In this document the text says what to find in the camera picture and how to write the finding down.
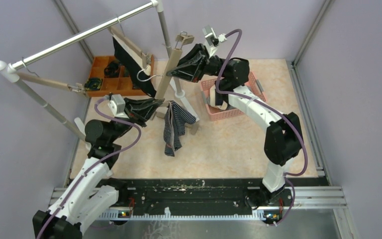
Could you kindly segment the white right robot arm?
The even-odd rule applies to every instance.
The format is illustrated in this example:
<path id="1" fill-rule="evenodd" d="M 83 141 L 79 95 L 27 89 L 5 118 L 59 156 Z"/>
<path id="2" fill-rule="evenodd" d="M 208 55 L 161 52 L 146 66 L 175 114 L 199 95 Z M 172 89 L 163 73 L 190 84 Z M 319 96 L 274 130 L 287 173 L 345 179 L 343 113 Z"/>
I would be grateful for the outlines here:
<path id="1" fill-rule="evenodd" d="M 217 76 L 217 103 L 225 102 L 240 110 L 265 132 L 264 152 L 269 163 L 262 180 L 261 201 L 273 205 L 280 198 L 285 185 L 288 166 L 299 152 L 306 154 L 297 114 L 283 114 L 264 103 L 245 84 L 249 81 L 249 62 L 242 58 L 223 59 L 211 56 L 202 44 L 194 48 L 174 66 L 167 76 L 196 83 L 204 75 Z"/>

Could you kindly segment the beige hanger of navy underwear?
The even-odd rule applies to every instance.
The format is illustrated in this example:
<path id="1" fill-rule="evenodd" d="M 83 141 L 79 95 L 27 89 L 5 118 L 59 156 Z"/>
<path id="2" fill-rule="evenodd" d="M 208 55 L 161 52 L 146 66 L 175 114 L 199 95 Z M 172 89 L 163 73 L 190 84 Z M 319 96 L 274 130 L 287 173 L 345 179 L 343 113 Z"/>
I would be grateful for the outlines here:
<path id="1" fill-rule="evenodd" d="M 155 116 L 160 118 L 160 119 L 163 119 L 165 117 L 165 114 L 166 113 L 164 113 L 164 112 L 156 111 Z M 194 123 L 194 124 L 186 123 L 186 127 L 190 129 L 191 135 L 195 135 L 198 131 L 198 128 L 199 128 L 199 120 L 197 120 L 196 123 Z"/>

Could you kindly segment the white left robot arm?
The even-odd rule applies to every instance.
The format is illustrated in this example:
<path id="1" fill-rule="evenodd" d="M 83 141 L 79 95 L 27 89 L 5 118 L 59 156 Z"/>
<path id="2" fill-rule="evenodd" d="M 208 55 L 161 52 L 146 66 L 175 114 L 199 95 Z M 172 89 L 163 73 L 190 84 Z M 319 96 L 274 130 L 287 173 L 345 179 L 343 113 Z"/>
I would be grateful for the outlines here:
<path id="1" fill-rule="evenodd" d="M 104 96 L 96 101 L 95 112 L 105 120 L 91 120 L 85 126 L 91 149 L 80 172 L 46 211 L 33 217 L 37 239 L 81 239 L 88 228 L 110 206 L 125 205 L 129 192 L 99 182 L 112 175 L 119 154 L 138 143 L 142 128 L 164 103 L 161 99 L 133 100 L 121 95 Z"/>

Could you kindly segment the beige hanger of striped underwear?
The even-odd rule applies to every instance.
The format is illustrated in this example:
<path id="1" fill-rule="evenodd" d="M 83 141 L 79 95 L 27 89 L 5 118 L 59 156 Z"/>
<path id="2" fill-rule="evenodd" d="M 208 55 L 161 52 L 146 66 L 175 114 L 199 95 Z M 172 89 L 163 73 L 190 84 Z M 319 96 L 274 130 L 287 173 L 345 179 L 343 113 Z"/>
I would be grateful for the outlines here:
<path id="1" fill-rule="evenodd" d="M 184 45 L 193 43 L 193 41 L 194 36 L 188 34 L 185 31 L 180 32 L 180 34 L 176 36 L 176 45 L 172 49 L 171 54 L 169 56 L 168 62 L 166 64 L 165 70 L 157 88 L 155 99 L 161 100 L 165 98 L 165 93 L 172 79 L 172 76 L 169 76 L 168 72 L 177 67 L 183 53 L 182 47 Z"/>

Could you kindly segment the beige hanger of black underwear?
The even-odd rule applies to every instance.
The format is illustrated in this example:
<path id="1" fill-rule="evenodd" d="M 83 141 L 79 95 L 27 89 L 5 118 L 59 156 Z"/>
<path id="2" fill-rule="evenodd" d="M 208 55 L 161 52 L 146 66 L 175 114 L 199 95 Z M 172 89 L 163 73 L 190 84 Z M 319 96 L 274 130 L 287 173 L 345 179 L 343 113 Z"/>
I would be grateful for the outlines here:
<path id="1" fill-rule="evenodd" d="M 127 38 L 124 35 L 124 33 L 117 27 L 110 26 L 107 30 L 109 31 L 111 36 L 115 37 L 119 44 L 121 44 L 125 48 L 125 50 L 133 57 L 133 59 L 139 64 L 139 66 L 142 68 L 141 71 L 150 76 L 146 80 L 143 80 L 143 82 L 151 80 L 151 78 L 153 77 L 153 55 L 151 53 L 145 53 L 133 41 Z"/>

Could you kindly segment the beige clip hanger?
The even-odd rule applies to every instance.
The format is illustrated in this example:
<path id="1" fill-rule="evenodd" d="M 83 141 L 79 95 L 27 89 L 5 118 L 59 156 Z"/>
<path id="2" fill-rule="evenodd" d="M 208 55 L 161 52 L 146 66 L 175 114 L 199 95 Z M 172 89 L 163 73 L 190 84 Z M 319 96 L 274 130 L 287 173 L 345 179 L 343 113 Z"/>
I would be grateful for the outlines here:
<path id="1" fill-rule="evenodd" d="M 51 80 L 51 79 L 45 79 L 41 78 L 38 76 L 34 76 L 32 74 L 27 74 L 27 73 L 17 73 L 17 75 L 20 77 L 20 79 L 36 84 L 40 84 L 43 86 L 59 89 L 59 90 L 64 90 L 68 92 L 75 92 L 79 95 L 86 96 L 86 90 L 85 88 L 80 84 L 80 83 L 75 83 L 74 85 L 70 85 L 68 83 L 64 82 L 59 82 L 56 80 Z"/>

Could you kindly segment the black underwear beige waistband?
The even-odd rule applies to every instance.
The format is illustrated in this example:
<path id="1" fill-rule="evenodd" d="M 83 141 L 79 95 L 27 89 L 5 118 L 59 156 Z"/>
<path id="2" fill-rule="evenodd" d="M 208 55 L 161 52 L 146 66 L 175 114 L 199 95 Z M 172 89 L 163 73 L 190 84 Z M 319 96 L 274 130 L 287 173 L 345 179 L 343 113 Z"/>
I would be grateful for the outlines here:
<path id="1" fill-rule="evenodd" d="M 142 68 L 139 64 L 125 50 L 125 48 L 119 44 L 115 37 L 112 38 L 112 41 L 114 46 L 114 56 L 128 70 L 133 85 L 141 89 L 146 95 L 154 97 L 156 95 L 156 90 L 153 84 L 150 80 L 143 82 L 143 80 L 146 80 L 150 76 L 141 71 Z"/>

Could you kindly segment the navy white striped underwear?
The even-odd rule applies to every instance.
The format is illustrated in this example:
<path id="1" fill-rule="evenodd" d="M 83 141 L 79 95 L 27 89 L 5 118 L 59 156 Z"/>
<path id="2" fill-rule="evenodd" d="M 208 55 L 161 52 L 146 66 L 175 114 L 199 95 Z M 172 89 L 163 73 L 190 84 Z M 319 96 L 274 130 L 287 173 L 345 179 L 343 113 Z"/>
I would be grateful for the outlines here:
<path id="1" fill-rule="evenodd" d="M 180 137 L 186 133 L 186 124 L 195 124 L 196 117 L 175 101 L 167 101 L 167 103 L 163 131 L 164 154 L 174 157 L 175 152 L 182 148 Z"/>

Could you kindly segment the navy underwear beige waistband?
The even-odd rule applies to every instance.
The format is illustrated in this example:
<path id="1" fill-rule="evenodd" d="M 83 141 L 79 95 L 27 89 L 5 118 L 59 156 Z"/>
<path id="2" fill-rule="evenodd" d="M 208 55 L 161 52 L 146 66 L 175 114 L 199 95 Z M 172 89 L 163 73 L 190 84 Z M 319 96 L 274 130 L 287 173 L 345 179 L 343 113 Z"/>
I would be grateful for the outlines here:
<path id="1" fill-rule="evenodd" d="M 220 111 L 228 111 L 235 109 L 223 99 L 223 95 L 216 91 L 216 86 L 213 85 L 209 89 L 209 94 L 206 97 L 207 103 L 210 107 L 218 109 Z"/>

